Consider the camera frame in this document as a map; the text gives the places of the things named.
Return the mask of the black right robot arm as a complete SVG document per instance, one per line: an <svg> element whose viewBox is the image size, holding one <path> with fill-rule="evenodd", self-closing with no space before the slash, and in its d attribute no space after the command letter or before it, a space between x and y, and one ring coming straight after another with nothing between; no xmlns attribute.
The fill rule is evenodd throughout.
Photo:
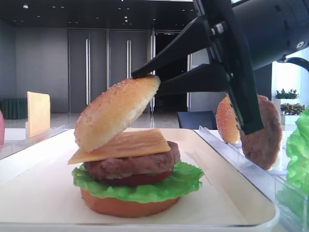
<svg viewBox="0 0 309 232"><path fill-rule="evenodd" d="M309 45L306 0L196 0L197 17L158 55L132 73L141 78L179 58L207 49L209 64L164 81L158 95L226 92L244 134L263 129L254 70L274 61L303 68L290 55Z"/></svg>

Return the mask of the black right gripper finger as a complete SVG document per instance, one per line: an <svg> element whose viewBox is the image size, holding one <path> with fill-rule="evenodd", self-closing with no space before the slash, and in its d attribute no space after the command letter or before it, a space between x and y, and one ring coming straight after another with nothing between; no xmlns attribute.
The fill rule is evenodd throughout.
<svg viewBox="0 0 309 232"><path fill-rule="evenodd" d="M201 64L160 84L156 96L189 92L223 92L229 88L229 77L218 64Z"/></svg>
<svg viewBox="0 0 309 232"><path fill-rule="evenodd" d="M209 47L209 30L206 17L204 15L196 17L159 54L132 72L132 77L141 78L169 63Z"/></svg>

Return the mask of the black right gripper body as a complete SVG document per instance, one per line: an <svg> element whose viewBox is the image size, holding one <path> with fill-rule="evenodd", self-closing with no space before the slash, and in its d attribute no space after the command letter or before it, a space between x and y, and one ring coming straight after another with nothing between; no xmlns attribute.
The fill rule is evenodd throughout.
<svg viewBox="0 0 309 232"><path fill-rule="evenodd" d="M227 94L239 129L249 135L263 129L252 59L245 33L229 0L196 0L197 14L210 27L212 51L227 72Z"/></svg>

